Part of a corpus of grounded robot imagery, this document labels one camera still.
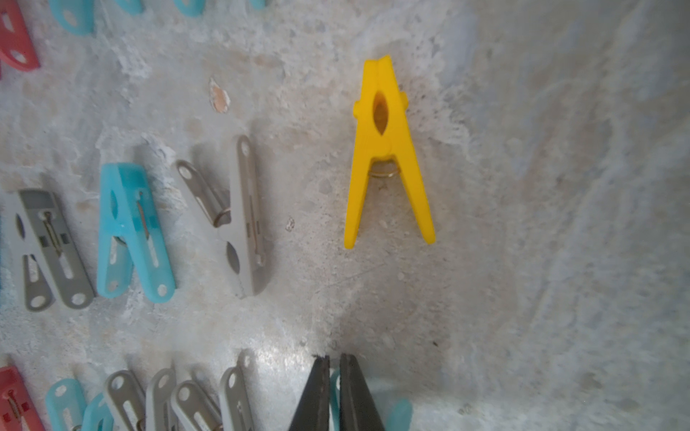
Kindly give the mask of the yellow clothespin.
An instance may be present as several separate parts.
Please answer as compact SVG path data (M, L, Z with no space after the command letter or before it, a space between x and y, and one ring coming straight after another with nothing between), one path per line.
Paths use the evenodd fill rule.
M383 162L396 164L422 237L428 244L436 242L431 207L405 114L408 105L392 58L386 55L367 60L360 97L353 105L357 127L343 235L347 249L353 248L357 239L371 168Z

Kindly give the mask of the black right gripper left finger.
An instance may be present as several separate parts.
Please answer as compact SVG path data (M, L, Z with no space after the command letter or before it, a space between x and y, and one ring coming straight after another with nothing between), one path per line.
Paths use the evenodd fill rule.
M291 420L289 431L328 431L330 428L330 357L316 356Z

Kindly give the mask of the grey clothespin tray top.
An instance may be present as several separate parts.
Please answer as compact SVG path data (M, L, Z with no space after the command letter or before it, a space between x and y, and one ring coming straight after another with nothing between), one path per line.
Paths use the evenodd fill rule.
M48 309L58 296L64 306L82 310L95 299L77 246L48 190L23 189L7 196L14 281L30 312Z

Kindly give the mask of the teal clothespin placed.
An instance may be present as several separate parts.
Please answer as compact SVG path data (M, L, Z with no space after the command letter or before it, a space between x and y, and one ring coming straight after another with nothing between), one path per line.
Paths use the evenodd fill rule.
M206 0L174 0L177 9L189 17L197 17L203 14Z
M141 0L115 0L126 13L138 15L144 12ZM78 36L86 36L95 29L95 2L93 0L50 0L50 11L57 23Z

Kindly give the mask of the teal clothespin tray bottom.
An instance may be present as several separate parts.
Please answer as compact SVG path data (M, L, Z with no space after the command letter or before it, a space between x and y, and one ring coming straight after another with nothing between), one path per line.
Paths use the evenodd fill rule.
M330 377L331 384L331 398L330 407L332 414L332 425L335 431L341 429L340 427L340 376L339 370L335 370ZM411 421L413 420L413 404L407 399L397 400L390 408L386 410L386 416L383 416L386 430L400 430L408 431L411 429Z

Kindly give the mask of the teal clothespin tray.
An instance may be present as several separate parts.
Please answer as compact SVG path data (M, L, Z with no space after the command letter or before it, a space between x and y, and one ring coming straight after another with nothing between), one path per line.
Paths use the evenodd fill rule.
M331 384L331 398L330 407L332 414L332 425L335 431L341 429L340 427L340 376L339 370L335 370L330 377ZM383 416L386 430L400 430L408 431L411 429L411 421L413 420L413 404L407 399L397 400L390 408L386 410L386 416Z
M149 301L170 301L174 274L146 170L135 163L106 163L100 186L97 293L121 296L137 273Z

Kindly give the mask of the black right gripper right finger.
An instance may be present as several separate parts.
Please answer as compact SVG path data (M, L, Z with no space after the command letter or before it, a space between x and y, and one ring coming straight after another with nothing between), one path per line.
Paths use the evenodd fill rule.
M340 366L340 429L384 431L384 423L377 411L357 357L352 354L342 354Z

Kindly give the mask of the teal clothespin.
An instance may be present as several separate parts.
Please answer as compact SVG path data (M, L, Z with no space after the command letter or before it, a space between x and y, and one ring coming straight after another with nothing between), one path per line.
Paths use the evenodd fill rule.
M53 384L45 397L50 425L53 430L115 429L114 419L102 393L86 402L80 382L72 378Z

